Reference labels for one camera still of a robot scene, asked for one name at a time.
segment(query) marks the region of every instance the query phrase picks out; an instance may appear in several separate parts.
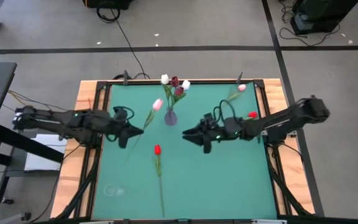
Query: green mat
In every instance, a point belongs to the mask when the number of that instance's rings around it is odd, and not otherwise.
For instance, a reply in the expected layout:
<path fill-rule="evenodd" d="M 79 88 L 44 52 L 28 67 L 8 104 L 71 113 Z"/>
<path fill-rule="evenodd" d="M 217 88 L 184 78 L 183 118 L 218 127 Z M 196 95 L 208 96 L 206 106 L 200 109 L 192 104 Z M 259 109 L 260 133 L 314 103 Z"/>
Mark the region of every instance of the green mat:
<path fill-rule="evenodd" d="M 178 122 L 164 123 L 166 98 L 160 85 L 112 86 L 111 105 L 135 111 L 130 122 L 143 127 L 157 98 L 163 108 L 140 137 L 121 149 L 104 141 L 99 167 L 93 219 L 276 219 L 272 185 L 265 149 L 256 139 L 213 142 L 210 154 L 182 139 L 181 132 L 193 128 L 204 114 L 227 98 L 234 85 L 192 85 L 175 105 Z M 254 84 L 232 102 L 237 116 L 257 111 Z M 223 109 L 232 116 L 230 107 Z M 162 216 L 158 176 L 153 162 L 154 146 L 162 148 L 162 185 L 165 217 Z"/>

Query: clear vase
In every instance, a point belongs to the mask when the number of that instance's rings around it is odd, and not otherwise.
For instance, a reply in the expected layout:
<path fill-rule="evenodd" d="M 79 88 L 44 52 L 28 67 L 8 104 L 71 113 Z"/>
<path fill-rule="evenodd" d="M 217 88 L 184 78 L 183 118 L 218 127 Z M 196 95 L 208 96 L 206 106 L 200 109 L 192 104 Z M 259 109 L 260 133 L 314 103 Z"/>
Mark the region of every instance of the clear vase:
<path fill-rule="evenodd" d="M 165 114 L 165 124 L 173 126 L 177 123 L 178 117 L 173 111 L 173 107 L 169 106 L 167 107 L 167 113 Z"/>

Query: red tulip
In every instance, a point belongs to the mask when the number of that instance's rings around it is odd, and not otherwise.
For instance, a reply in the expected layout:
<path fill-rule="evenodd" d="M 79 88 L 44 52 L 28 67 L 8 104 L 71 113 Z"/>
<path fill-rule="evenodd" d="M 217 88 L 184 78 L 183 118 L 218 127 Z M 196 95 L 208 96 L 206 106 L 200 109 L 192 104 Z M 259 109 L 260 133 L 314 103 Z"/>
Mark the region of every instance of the red tulip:
<path fill-rule="evenodd" d="M 185 91 L 185 89 L 184 89 L 183 87 L 178 87 L 178 88 L 176 88 L 176 90 L 175 90 L 175 95 L 176 95 L 176 96 L 180 96 L 180 95 L 183 94 L 184 91 Z"/>
<path fill-rule="evenodd" d="M 155 146 L 154 146 L 154 153 L 155 153 L 156 155 L 161 154 L 161 147 L 160 147 L 160 145 L 155 145 Z"/>
<path fill-rule="evenodd" d="M 171 79 L 171 86 L 174 87 L 174 88 L 176 88 L 176 87 L 179 86 L 179 79 L 178 79 L 178 77 L 172 77 L 172 79 Z"/>
<path fill-rule="evenodd" d="M 258 113 L 256 113 L 256 111 L 250 112 L 250 113 L 248 114 L 248 117 L 250 117 L 250 118 L 257 118 L 257 117 L 258 117 Z"/>

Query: concrete floor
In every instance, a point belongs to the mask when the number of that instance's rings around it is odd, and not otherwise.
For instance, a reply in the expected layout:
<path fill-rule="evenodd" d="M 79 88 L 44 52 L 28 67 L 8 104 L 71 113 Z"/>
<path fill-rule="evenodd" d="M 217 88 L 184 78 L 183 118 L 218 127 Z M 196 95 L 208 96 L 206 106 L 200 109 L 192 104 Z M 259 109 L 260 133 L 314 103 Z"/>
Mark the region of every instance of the concrete floor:
<path fill-rule="evenodd" d="M 281 5 L 268 0 L 277 32 Z M 0 49 L 127 47 L 117 24 L 101 22 L 79 0 L 5 0 Z M 120 23 L 133 47 L 252 45 L 272 46 L 261 0 L 136 0 Z M 342 29 L 323 45 L 358 45 L 358 5 Z M 310 35 L 308 42 L 322 34 Z M 297 40 L 280 45 L 302 46 Z M 186 78 L 281 78 L 274 51 L 138 52 L 146 73 Z M 305 126 L 306 142 L 327 217 L 358 218 L 358 50 L 283 52 L 295 99 L 315 94 L 331 110 L 323 124 Z M 7 54 L 0 62 L 18 64 L 11 89 L 36 100 L 73 108 L 81 80 L 110 79 L 128 70 L 140 72 L 131 53 Z M 7 96 L 5 105 L 19 106 Z M 0 111 L 10 127 L 13 113 Z M 1 152 L 9 153 L 3 146 Z M 54 177 L 15 178 L 0 204 L 0 219 L 18 212 L 40 214 L 52 192 Z M 48 211 L 41 220 L 47 220 Z"/>

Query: tulip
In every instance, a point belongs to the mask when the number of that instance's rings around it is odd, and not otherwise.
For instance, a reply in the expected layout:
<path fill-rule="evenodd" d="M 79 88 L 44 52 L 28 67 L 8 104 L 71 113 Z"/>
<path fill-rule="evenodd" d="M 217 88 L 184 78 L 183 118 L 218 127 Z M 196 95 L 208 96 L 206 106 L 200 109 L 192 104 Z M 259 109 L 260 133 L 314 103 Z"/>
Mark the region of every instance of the tulip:
<path fill-rule="evenodd" d="M 183 83 L 181 84 L 181 86 L 183 87 L 183 89 L 186 91 L 190 88 L 190 82 L 189 80 L 185 80 L 183 81 Z"/>
<path fill-rule="evenodd" d="M 157 99 L 154 103 L 153 103 L 153 110 L 155 111 L 159 111 L 162 107 L 162 103 L 163 101 L 161 99 Z"/>
<path fill-rule="evenodd" d="M 250 113 L 248 114 L 248 117 L 250 117 L 250 118 L 257 118 L 257 117 L 258 117 L 258 113 L 256 113 L 256 111 L 250 112 Z"/>
<path fill-rule="evenodd" d="M 183 87 L 178 87 L 178 88 L 175 90 L 175 95 L 176 95 L 176 96 L 180 96 L 180 95 L 183 94 L 183 92 L 184 92 Z"/>
<path fill-rule="evenodd" d="M 161 147 L 160 147 L 160 145 L 155 145 L 155 146 L 154 146 L 154 154 L 156 154 L 156 155 L 161 154 Z"/>
<path fill-rule="evenodd" d="M 237 87 L 237 89 L 238 89 L 239 91 L 244 91 L 244 90 L 246 90 L 246 88 L 247 88 L 246 84 L 242 84 L 242 85 L 239 85 L 239 86 Z"/>
<path fill-rule="evenodd" d="M 174 87 L 174 88 L 176 88 L 176 87 L 179 86 L 179 79 L 178 79 L 178 77 L 172 77 L 172 79 L 171 79 L 171 86 Z"/>
<path fill-rule="evenodd" d="M 161 76 L 161 83 L 164 85 L 169 83 L 169 77 L 167 74 Z"/>

